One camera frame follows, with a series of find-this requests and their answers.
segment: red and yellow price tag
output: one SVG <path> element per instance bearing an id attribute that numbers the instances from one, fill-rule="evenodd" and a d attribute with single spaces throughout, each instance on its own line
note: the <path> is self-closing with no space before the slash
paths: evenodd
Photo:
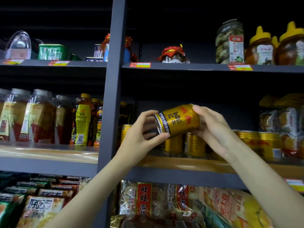
<path id="1" fill-rule="evenodd" d="M 3 62 L 5 65 L 19 65 L 24 61 L 24 59 L 7 59 Z"/>
<path id="2" fill-rule="evenodd" d="M 150 62 L 132 62 L 131 68 L 151 68 Z"/>
<path id="3" fill-rule="evenodd" d="M 304 193 L 304 182 L 299 179 L 284 179 L 297 192 Z"/>
<path id="4" fill-rule="evenodd" d="M 70 61 L 51 61 L 49 66 L 66 66 Z"/>
<path id="5" fill-rule="evenodd" d="M 235 71 L 253 71 L 250 65 L 228 65 L 230 70 Z"/>

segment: person's right hand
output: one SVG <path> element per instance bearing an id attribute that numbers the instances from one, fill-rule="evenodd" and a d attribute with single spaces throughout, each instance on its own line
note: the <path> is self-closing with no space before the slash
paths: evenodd
<path id="1" fill-rule="evenodd" d="M 230 151 L 241 140 L 230 129 L 224 117 L 203 106 L 194 105 L 193 110 L 200 116 L 202 124 L 191 133 L 203 138 L 211 149 L 226 161 L 233 159 Z"/>

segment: yellow bottle cap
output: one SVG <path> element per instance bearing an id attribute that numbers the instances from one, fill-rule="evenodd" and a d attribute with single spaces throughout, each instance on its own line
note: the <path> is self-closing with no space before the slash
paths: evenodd
<path id="1" fill-rule="evenodd" d="M 90 95 L 89 94 L 81 94 L 81 97 L 82 98 L 90 98 Z"/>
<path id="2" fill-rule="evenodd" d="M 275 46 L 275 48 L 278 47 L 279 42 L 278 42 L 277 36 L 273 36 L 272 39 L 271 39 L 271 42 L 272 42 L 272 44 Z"/>
<path id="3" fill-rule="evenodd" d="M 99 99 L 98 98 L 92 98 L 92 102 L 99 103 Z"/>
<path id="4" fill-rule="evenodd" d="M 289 38 L 289 37 L 297 35 L 297 34 L 304 34 L 304 28 L 296 28 L 295 22 L 292 21 L 292 22 L 288 23 L 286 33 L 281 35 L 280 42 L 286 38 Z"/>
<path id="5" fill-rule="evenodd" d="M 250 39 L 249 44 L 255 42 L 256 40 L 262 38 L 271 38 L 271 34 L 267 32 L 263 32 L 262 26 L 257 27 L 256 34 Z"/>

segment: gray metal post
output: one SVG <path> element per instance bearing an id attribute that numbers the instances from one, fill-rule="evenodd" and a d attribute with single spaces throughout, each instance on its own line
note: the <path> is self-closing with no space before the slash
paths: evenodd
<path id="1" fill-rule="evenodd" d="M 126 0 L 113 0 L 97 172 L 101 171 L 108 164 L 116 152 L 121 88 L 120 69 L 124 62 L 126 19 Z M 112 199 L 113 194 L 104 202 L 101 211 L 93 223 L 93 228 L 110 227 Z"/>

